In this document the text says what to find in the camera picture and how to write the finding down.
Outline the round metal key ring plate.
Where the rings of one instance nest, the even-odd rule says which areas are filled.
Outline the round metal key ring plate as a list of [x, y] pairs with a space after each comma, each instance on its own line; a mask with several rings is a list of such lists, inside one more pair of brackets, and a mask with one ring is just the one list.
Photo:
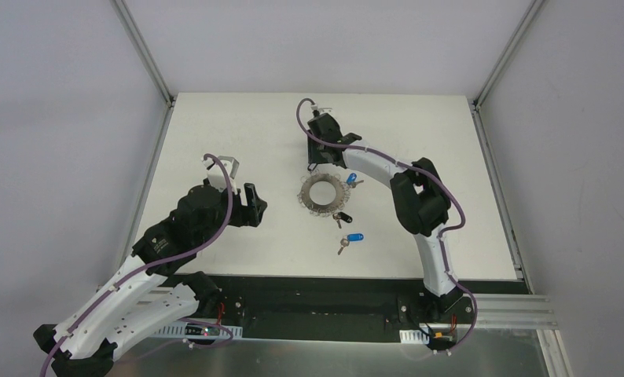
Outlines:
[[351, 190], [338, 174], [316, 172], [302, 179], [297, 195], [310, 214], [328, 217], [344, 209]]

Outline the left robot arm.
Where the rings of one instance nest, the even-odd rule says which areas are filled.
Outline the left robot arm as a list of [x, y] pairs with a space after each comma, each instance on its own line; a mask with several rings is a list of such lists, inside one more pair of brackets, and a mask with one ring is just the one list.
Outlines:
[[191, 188], [165, 219], [145, 231], [88, 303], [67, 320], [35, 330], [34, 339], [46, 353], [39, 374], [52, 369], [58, 376], [104, 376], [132, 347], [176, 320], [195, 314], [221, 318], [220, 289], [203, 272], [183, 278], [142, 309], [134, 306], [215, 242], [226, 226], [259, 226], [266, 208], [251, 183], [237, 191], [218, 189], [208, 180]]

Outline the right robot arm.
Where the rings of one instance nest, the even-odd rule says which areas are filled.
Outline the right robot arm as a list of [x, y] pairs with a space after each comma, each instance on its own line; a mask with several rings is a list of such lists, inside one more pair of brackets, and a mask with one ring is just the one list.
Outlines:
[[443, 232], [452, 200], [433, 162], [402, 163], [370, 148], [357, 134], [343, 135], [336, 119], [313, 110], [307, 122], [308, 162], [360, 172], [391, 190], [396, 217], [413, 235], [424, 270], [423, 300], [429, 318], [443, 322], [456, 312], [463, 291], [451, 267]]

